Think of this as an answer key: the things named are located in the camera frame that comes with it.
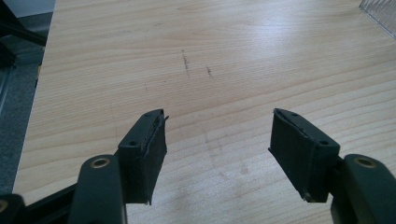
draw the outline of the table top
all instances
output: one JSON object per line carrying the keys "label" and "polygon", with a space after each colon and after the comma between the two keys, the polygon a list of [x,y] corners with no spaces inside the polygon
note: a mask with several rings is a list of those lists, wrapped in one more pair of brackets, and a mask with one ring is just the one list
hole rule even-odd
{"label": "table top", "polygon": [[267,150],[273,109],[301,114],[396,175],[396,42],[357,0],[58,0],[14,192],[76,183],[163,108],[168,154],[133,223],[331,222]]}

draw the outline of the wood grain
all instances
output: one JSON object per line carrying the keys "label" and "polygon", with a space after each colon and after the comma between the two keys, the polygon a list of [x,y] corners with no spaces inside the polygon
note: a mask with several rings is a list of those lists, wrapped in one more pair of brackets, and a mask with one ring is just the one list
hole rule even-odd
{"label": "wood grain", "polygon": [[396,42],[357,0],[58,0],[14,192],[35,202],[164,108],[168,154],[131,223],[331,222],[268,152],[275,107],[396,175]]}

